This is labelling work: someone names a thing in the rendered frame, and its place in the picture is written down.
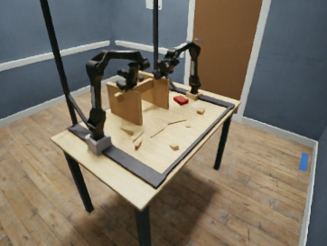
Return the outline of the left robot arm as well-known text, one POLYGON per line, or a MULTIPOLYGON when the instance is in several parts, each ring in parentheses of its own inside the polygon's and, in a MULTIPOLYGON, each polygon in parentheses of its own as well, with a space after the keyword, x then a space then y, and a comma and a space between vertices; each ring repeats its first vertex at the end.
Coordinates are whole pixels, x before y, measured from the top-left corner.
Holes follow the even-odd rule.
POLYGON ((197 75, 198 72, 198 56, 201 53, 201 47, 195 44, 192 41, 186 41, 185 43, 179 45, 178 47, 170 48, 167 50, 163 60, 158 60, 155 65, 159 68, 160 71, 172 70, 177 64, 180 64, 179 60, 176 59, 180 54, 189 48, 189 54, 192 57, 192 70, 191 76, 189 78, 189 85, 191 86, 190 93, 193 95, 198 94, 198 88, 201 86, 199 80, 200 78, 197 75), (196 50, 196 51, 195 51, 196 50), (198 55, 198 56, 197 56, 198 55), (196 57, 197 56, 197 57, 196 57), (167 58, 169 57, 169 58, 167 58))

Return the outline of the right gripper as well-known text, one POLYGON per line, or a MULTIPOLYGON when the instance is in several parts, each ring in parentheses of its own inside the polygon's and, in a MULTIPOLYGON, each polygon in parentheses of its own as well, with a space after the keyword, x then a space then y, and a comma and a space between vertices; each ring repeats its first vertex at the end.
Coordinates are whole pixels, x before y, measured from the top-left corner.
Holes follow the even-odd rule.
POLYGON ((131 73, 129 73, 129 71, 126 72, 127 76, 125 77, 126 81, 116 81, 116 86, 118 86, 121 90, 125 90, 125 92, 128 92, 129 89, 134 88, 138 83, 137 80, 139 80, 139 82, 143 82, 144 81, 144 77, 141 76, 139 73, 137 75, 133 75, 131 73))

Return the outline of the red rectangular block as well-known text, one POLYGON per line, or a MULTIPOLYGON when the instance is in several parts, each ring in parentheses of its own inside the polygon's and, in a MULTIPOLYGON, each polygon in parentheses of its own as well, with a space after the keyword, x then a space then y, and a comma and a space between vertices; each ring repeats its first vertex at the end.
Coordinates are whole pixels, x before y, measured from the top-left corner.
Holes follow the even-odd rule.
POLYGON ((178 104, 180 105, 184 105, 184 104, 187 104, 189 102, 188 99, 186 99, 184 96, 182 95, 179 95, 179 96, 176 96, 176 97, 173 97, 173 100, 175 102, 177 102, 178 104))

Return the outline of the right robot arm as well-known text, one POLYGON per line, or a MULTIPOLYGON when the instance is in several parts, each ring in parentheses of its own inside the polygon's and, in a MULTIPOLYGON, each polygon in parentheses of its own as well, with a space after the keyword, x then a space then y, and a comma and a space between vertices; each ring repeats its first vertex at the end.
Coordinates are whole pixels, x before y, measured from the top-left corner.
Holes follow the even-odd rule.
POLYGON ((150 68, 150 62, 147 60, 147 58, 144 57, 143 60, 142 58, 143 57, 139 51, 126 50, 125 52, 112 52, 112 51, 102 50, 99 54, 94 56, 90 61, 86 63, 86 71, 90 79, 91 104, 92 104, 92 109, 89 112, 89 119, 86 125, 90 127, 89 129, 90 137, 95 141, 98 141, 106 136, 104 132, 104 126, 105 126, 105 119, 107 118, 106 116, 107 112, 105 110, 103 111, 102 109, 101 79, 104 75, 104 70, 106 69, 109 60, 126 59, 130 61, 134 61, 128 63, 127 65, 130 68, 133 68, 132 70, 130 68, 129 70, 125 68, 117 70, 117 74, 125 78, 127 75, 126 73, 127 71, 129 71, 129 73, 133 75, 137 75, 139 71, 143 71, 150 68), (104 55, 105 57, 103 58, 104 55))

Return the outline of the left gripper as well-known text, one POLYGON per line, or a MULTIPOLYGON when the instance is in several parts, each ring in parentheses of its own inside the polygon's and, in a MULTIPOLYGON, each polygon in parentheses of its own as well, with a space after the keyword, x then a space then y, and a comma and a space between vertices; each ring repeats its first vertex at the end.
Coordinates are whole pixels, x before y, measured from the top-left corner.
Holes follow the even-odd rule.
POLYGON ((158 70, 155 70, 152 72, 154 78, 156 80, 159 80, 161 79, 162 77, 165 77, 165 76, 168 76, 169 72, 172 74, 173 73, 173 70, 166 70, 166 71, 158 71, 158 70))

